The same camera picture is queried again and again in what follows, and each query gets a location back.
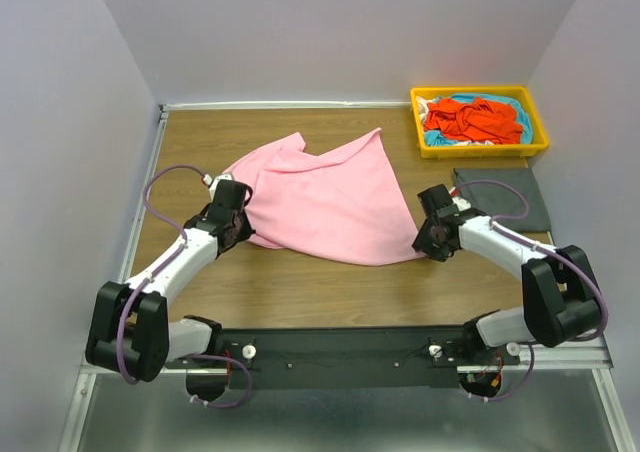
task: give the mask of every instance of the teal fabric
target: teal fabric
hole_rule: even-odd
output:
[[[470,104],[476,97],[481,97],[486,100],[493,100],[494,102],[500,102],[502,104],[508,104],[516,110],[516,123],[522,125],[522,135],[520,136],[521,144],[530,144],[533,141],[533,128],[531,127],[531,120],[529,114],[527,114],[520,102],[511,97],[503,97],[501,95],[491,94],[453,94],[450,98],[463,104]],[[442,97],[436,97],[434,102],[438,102]],[[442,135],[439,129],[427,130],[424,133],[424,141],[430,147],[454,145],[458,143],[457,140],[447,139]]]

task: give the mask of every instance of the yellow plastic bin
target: yellow plastic bin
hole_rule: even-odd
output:
[[[533,128],[531,144],[513,145],[459,145],[444,147],[429,147],[424,142],[424,130],[420,123],[420,114],[416,97],[434,99],[438,96],[448,97],[457,93],[465,94],[493,94],[516,99],[524,111],[529,114]],[[531,157],[549,147],[549,139],[542,127],[533,100],[527,89],[520,85],[488,85],[478,87],[414,87],[411,89],[411,108],[418,131],[418,145],[420,155],[426,159],[446,159],[449,157]]]

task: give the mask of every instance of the gray folded cloth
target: gray folded cloth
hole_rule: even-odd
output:
[[[551,220],[531,169],[453,169],[453,173],[456,185],[474,180],[497,180],[510,185],[527,199],[529,215],[522,220],[500,219],[500,223],[505,227],[518,232],[551,230]],[[487,215],[519,215],[524,211],[517,196],[497,185],[476,184],[461,187],[460,195]]]

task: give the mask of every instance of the pink cloth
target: pink cloth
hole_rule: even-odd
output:
[[[254,190],[247,215],[256,234],[249,241],[359,265],[422,257],[411,247],[417,229],[380,130],[320,156],[303,152],[295,133],[229,167]]]

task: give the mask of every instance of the wooden surface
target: wooden surface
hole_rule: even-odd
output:
[[[424,215],[416,194],[439,183],[452,185],[453,167],[526,166],[519,158],[421,159],[408,109],[287,109],[171,112],[157,169],[188,163],[214,176],[256,147],[294,132],[302,133],[306,152],[321,154],[378,126],[418,226]],[[165,175],[151,193],[153,206],[181,223],[207,198],[191,171]],[[175,238],[174,229],[147,214],[134,273]],[[242,243],[205,267],[169,314],[171,320],[200,315],[225,327],[430,325],[462,323],[520,304],[519,282],[469,252],[446,263],[423,259],[363,267]]]

